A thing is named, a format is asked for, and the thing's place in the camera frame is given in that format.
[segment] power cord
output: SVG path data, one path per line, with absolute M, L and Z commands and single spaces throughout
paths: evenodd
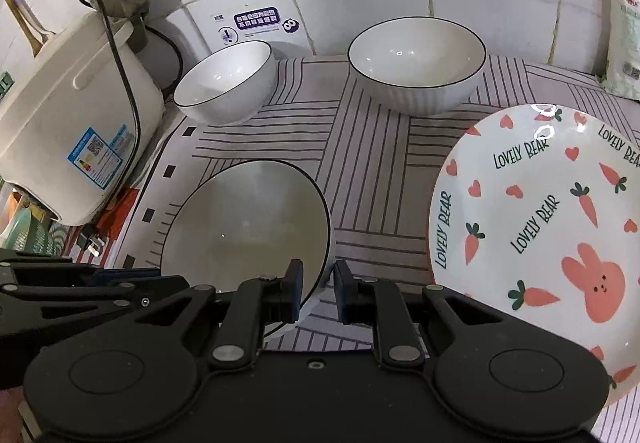
M 175 43 L 168 36 L 162 34 L 157 29 L 154 29 L 151 26 L 145 25 L 145 28 L 147 31 L 153 33 L 158 38 L 164 40 L 167 44 L 169 44 L 171 46 L 171 49 L 174 50 L 175 56 L 178 58 L 178 75 L 175 77 L 175 80 L 171 82 L 171 84 L 162 89 L 162 96 L 164 98 L 164 101 L 167 102 L 174 95 L 175 89 L 176 87 L 178 87 L 178 84 L 182 79 L 182 74 L 184 73 L 184 59 L 182 58 L 182 53 L 180 53 L 180 49 L 178 49 L 178 46 L 175 45 Z
M 88 7 L 92 7 L 91 4 L 87 0 L 79 0 L 82 4 Z M 127 162 L 125 163 L 124 169 L 122 170 L 120 176 L 118 177 L 116 184 L 109 195 L 109 199 L 106 201 L 109 203 L 117 194 L 117 191 L 120 188 L 120 185 L 124 182 L 129 169 L 133 165 L 133 161 L 138 154 L 138 149 L 140 148 L 140 113 L 138 112 L 138 105 L 136 104 L 136 99 L 133 96 L 133 90 L 131 89 L 131 84 L 129 83 L 129 79 L 127 78 L 127 73 L 124 70 L 124 66 L 122 65 L 122 59 L 120 58 L 120 53 L 118 52 L 118 47 L 116 45 L 116 41 L 113 37 L 113 29 L 111 28 L 111 22 L 109 17 L 107 16 L 107 10 L 104 7 L 104 2 L 102 0 L 95 0 L 98 5 L 98 13 L 102 16 L 102 22 L 104 23 L 104 29 L 107 34 L 107 40 L 109 41 L 109 46 L 111 48 L 111 54 L 113 54 L 113 60 L 116 62 L 116 67 L 118 68 L 118 72 L 120 73 L 120 79 L 122 80 L 122 85 L 124 86 L 124 90 L 127 93 L 127 98 L 129 99 L 129 105 L 131 106 L 131 112 L 133 114 L 133 124 L 134 124 L 134 141 L 133 141 L 133 150 Z M 93 223 L 85 225 L 82 228 L 81 234 L 78 236 L 78 245 L 81 248 L 91 248 L 92 238 L 94 238 L 97 233 L 97 228 Z

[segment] pink bunny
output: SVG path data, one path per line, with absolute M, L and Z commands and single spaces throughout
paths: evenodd
M 590 245 L 580 243 L 578 255 L 582 264 L 564 257 L 562 272 L 571 284 L 584 292 L 589 318 L 602 323 L 610 320 L 625 296 L 625 274 L 615 263 L 601 262 Z

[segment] wooden handle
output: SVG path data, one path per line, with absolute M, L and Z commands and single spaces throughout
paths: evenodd
M 14 17 L 18 23 L 18 26 L 20 26 L 20 29 L 22 30 L 24 35 L 27 37 L 27 40 L 31 45 L 31 52 L 33 53 L 33 57 L 35 58 L 40 52 L 40 50 L 42 49 L 41 42 L 33 35 L 33 33 L 31 33 L 31 30 L 27 26 L 27 23 L 24 21 L 24 17 L 20 12 L 20 8 L 18 8 L 18 5 L 15 3 L 15 0 L 4 0 L 4 1 L 6 2 L 7 6 L 11 10 L 11 13 L 14 14 Z

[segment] black cable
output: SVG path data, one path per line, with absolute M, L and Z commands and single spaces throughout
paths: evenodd
M 92 7 L 91 4 L 86 0 L 79 0 L 82 4 L 88 7 Z M 133 161 L 136 158 L 136 154 L 138 153 L 138 149 L 140 148 L 140 113 L 138 112 L 138 105 L 136 104 L 136 99 L 133 96 L 133 90 L 131 89 L 131 85 L 129 84 L 129 79 L 127 78 L 127 73 L 124 70 L 124 66 L 122 65 L 122 60 L 120 58 L 120 53 L 118 52 L 118 47 L 116 45 L 115 38 L 113 37 L 113 29 L 111 28 L 111 23 L 109 22 L 109 17 L 107 16 L 107 10 L 104 7 L 104 2 L 102 0 L 95 0 L 99 13 L 102 16 L 102 21 L 104 23 L 104 29 L 107 33 L 107 40 L 109 41 L 109 46 L 111 47 L 111 53 L 113 54 L 113 60 L 116 62 L 116 67 L 118 68 L 118 72 L 120 73 L 120 78 L 122 80 L 122 85 L 124 86 L 124 90 L 127 93 L 127 98 L 129 99 L 129 105 L 131 106 L 131 112 L 133 113 L 133 124 L 134 124 L 134 141 L 133 141 L 133 150 L 129 159 L 125 163 L 124 169 L 118 178 L 111 194 L 109 195 L 109 199 L 106 203 L 110 203 L 110 201 L 115 197 L 117 191 L 120 188 L 120 185 L 124 182 L 127 172 L 133 165 Z
M 171 49 L 174 50 L 176 57 L 178 58 L 178 75 L 175 77 L 175 80 L 169 84 L 169 86 L 162 89 L 162 95 L 164 96 L 164 101 L 168 101 L 175 92 L 175 88 L 178 87 L 180 80 L 182 79 L 182 74 L 184 73 L 184 59 L 182 58 L 182 53 L 180 53 L 180 49 L 175 43 L 166 35 L 159 32 L 157 29 L 152 28 L 151 26 L 147 26 L 145 24 L 145 28 L 147 31 L 153 33 L 158 38 L 164 40 L 167 44 L 171 46 Z

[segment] qr code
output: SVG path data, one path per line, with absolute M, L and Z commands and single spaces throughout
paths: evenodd
M 97 136 L 94 136 L 92 137 L 91 142 L 89 142 L 89 145 L 87 145 L 86 149 L 94 156 L 97 156 L 98 154 L 100 154 L 100 151 L 103 149 L 103 147 L 104 142 Z
M 629 62 L 625 62 L 622 71 L 626 76 L 631 76 L 634 80 L 640 80 L 640 69 L 633 67 Z

